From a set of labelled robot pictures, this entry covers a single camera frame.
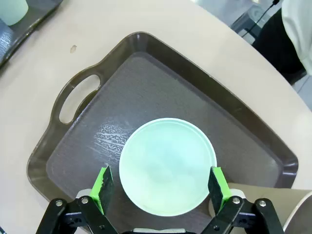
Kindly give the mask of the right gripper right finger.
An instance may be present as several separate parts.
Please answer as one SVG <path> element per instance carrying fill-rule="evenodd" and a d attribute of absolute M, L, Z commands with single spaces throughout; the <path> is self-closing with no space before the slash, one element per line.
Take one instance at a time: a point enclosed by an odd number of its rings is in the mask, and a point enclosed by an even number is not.
<path fill-rule="evenodd" d="M 273 203 L 267 198 L 251 203 L 233 195 L 220 167 L 211 167 L 208 189 L 215 216 L 203 234 L 229 234 L 234 227 L 247 234 L 284 233 Z"/>

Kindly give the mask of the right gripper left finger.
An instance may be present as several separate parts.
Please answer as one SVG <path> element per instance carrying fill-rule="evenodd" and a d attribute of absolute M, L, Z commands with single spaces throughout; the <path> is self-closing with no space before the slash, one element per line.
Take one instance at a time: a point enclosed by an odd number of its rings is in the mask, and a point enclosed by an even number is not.
<path fill-rule="evenodd" d="M 105 213 L 114 190 L 111 168 L 101 168 L 91 189 L 79 191 L 67 202 L 63 198 L 50 201 L 36 231 L 38 234 L 74 234 L 87 227 L 92 234 L 117 234 Z"/>

